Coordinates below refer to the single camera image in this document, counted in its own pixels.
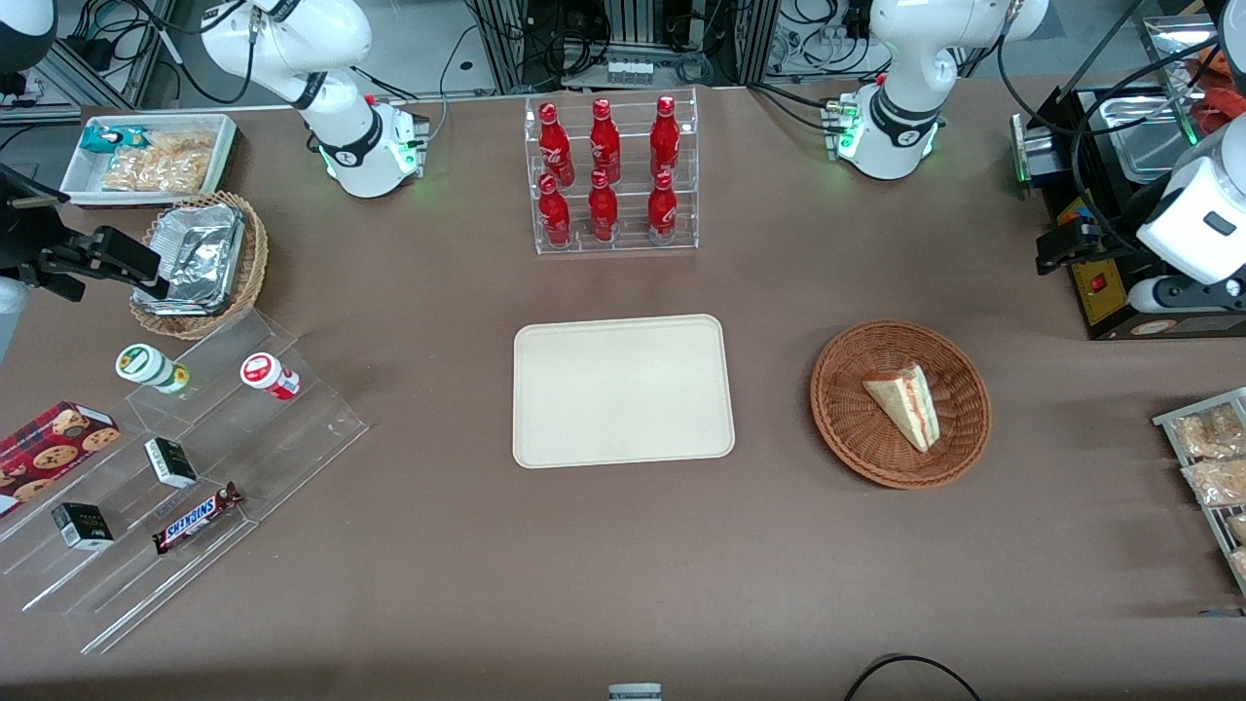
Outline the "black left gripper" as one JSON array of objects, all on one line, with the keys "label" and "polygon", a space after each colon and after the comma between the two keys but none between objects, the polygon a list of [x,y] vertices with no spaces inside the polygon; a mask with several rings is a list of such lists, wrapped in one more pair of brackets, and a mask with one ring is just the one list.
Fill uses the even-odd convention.
[{"label": "black left gripper", "polygon": [[1139,223],[1116,220],[1111,227],[1094,219],[1072,219],[1057,227],[1057,235],[1037,237],[1034,268],[1047,276],[1059,268],[1124,259],[1126,271],[1168,271],[1169,266],[1139,239]]}]

